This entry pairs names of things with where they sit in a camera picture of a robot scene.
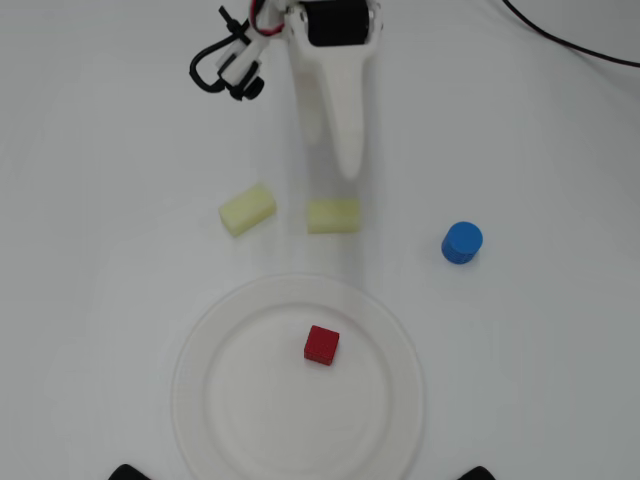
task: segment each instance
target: white tabletop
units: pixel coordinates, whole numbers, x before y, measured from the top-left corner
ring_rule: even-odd
[[[388,1],[366,167],[344,185],[302,142],[282,43],[255,102],[192,84],[191,57],[225,33],[219,5],[0,7],[2,477],[106,480],[131,462],[191,480],[169,417],[190,328],[250,280],[313,272],[378,298],[415,343],[410,480],[477,464],[637,478],[640,72],[536,36],[498,0]],[[517,5],[640,60],[635,0]],[[217,208],[258,180],[279,212],[234,240]],[[353,190],[362,233],[306,235],[310,197]],[[439,250],[460,220],[485,234],[465,267]]]

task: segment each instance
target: paper plate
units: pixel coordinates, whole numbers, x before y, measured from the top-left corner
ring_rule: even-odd
[[[340,333],[331,367],[304,359],[312,325]],[[172,410],[198,480],[400,480],[422,433],[422,375],[398,321],[364,293],[269,277],[200,320]]]

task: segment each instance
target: red cube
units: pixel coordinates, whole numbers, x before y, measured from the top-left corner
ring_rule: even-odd
[[[307,345],[304,347],[304,358],[323,365],[331,365],[339,340],[339,333],[314,325],[311,327]]]

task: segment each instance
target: yellow foam block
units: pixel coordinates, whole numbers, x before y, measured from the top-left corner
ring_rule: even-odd
[[[220,207],[220,219],[234,237],[276,213],[276,201],[259,183]]]
[[[309,233],[355,233],[360,231],[358,200],[316,200],[307,211]]]

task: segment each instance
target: red wire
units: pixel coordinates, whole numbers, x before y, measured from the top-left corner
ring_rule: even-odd
[[[253,24],[253,28],[256,30],[256,32],[261,33],[265,37],[272,37],[274,35],[281,33],[282,30],[284,30],[284,23],[269,30],[262,30],[258,28],[258,18],[256,15],[256,0],[251,0],[251,11],[249,12],[249,15],[251,16],[251,23]]]

